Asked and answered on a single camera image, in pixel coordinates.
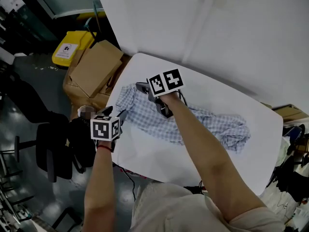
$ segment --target blue checkered shirt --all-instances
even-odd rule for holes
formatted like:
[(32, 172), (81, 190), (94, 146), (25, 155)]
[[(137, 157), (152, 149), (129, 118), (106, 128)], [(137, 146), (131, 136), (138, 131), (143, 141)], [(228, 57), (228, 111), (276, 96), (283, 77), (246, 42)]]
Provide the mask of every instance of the blue checkered shirt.
[[(215, 115), (205, 109), (188, 105), (198, 120), (221, 142), (227, 150), (240, 153), (250, 138), (246, 120), (239, 115)], [(182, 136), (174, 117), (166, 119), (148, 100), (148, 95), (139, 92), (135, 84), (124, 86), (116, 102), (117, 111), (128, 111), (126, 123), (138, 127), (147, 134), (177, 145), (183, 145)]]

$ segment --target desk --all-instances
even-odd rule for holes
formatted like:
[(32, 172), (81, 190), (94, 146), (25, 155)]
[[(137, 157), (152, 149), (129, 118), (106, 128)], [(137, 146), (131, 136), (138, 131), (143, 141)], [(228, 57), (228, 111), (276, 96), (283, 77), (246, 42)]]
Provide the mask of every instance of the desk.
[[(281, 145), (282, 117), (249, 96), (210, 77), (155, 58), (137, 53), (118, 79), (108, 106), (115, 105), (122, 86), (145, 82), (161, 71), (180, 68), (186, 87), (182, 89), (188, 103), (215, 114), (239, 114), (247, 120), (251, 138), (242, 153), (228, 151), (239, 174), (251, 190), (260, 195), (275, 167)], [(180, 186), (197, 186), (200, 182), (184, 146), (156, 139), (128, 122), (117, 140), (112, 160), (128, 170), (161, 182)]]

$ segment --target yellow container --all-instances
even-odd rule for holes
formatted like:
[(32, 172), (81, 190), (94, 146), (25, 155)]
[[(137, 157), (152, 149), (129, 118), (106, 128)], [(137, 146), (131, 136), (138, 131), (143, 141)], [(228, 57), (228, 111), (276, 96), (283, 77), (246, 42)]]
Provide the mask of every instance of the yellow container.
[(53, 54), (53, 63), (69, 67), (75, 52), (90, 48), (94, 40), (88, 31), (68, 31)]

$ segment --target hand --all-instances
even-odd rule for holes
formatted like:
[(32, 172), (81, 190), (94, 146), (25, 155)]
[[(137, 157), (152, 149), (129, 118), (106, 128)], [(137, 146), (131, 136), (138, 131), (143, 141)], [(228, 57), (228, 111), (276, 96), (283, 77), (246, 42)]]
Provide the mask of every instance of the hand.
[(166, 95), (159, 96), (161, 101), (163, 101), (166, 105), (172, 106), (176, 102), (181, 102), (176, 92), (172, 92)]

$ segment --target black cable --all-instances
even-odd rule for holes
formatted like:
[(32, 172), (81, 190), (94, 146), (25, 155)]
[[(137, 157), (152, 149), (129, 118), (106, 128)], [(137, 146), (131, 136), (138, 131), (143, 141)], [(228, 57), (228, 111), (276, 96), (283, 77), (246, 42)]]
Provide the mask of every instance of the black cable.
[(132, 183), (133, 183), (132, 193), (133, 193), (134, 201), (136, 201), (135, 193), (134, 193), (134, 189), (135, 189), (135, 182), (134, 182), (134, 180), (132, 180), (132, 178), (126, 173), (126, 171), (125, 171), (125, 169), (124, 169), (123, 167), (120, 167), (119, 165), (117, 165), (117, 164), (114, 163), (114, 162), (113, 162), (113, 164), (115, 164), (115, 166), (117, 166), (118, 168), (121, 168), (122, 171), (125, 173), (125, 175), (132, 181)]
[(176, 92), (179, 93), (179, 99), (181, 99), (180, 96), (182, 96), (184, 104), (185, 104), (186, 106), (188, 106), (187, 101), (185, 100), (185, 98), (184, 98), (182, 92), (181, 92), (180, 90), (177, 90)]
[(277, 203), (277, 207), (279, 208), (279, 207), (283, 206), (283, 209), (282, 209), (282, 210), (285, 209), (284, 216), (285, 216), (287, 219), (289, 219), (289, 218), (286, 216), (286, 214), (287, 214), (287, 211), (288, 211), (288, 203), (289, 203), (289, 201), (290, 201), (292, 198), (290, 198), (290, 200), (289, 200), (286, 204), (283, 203), (283, 204), (280, 204), (280, 205), (279, 205), (279, 203), (280, 203), (281, 200), (282, 200), (282, 195), (283, 195), (283, 192), (282, 192), (281, 195), (280, 195), (280, 199), (279, 199), (279, 201), (278, 201), (278, 203)]

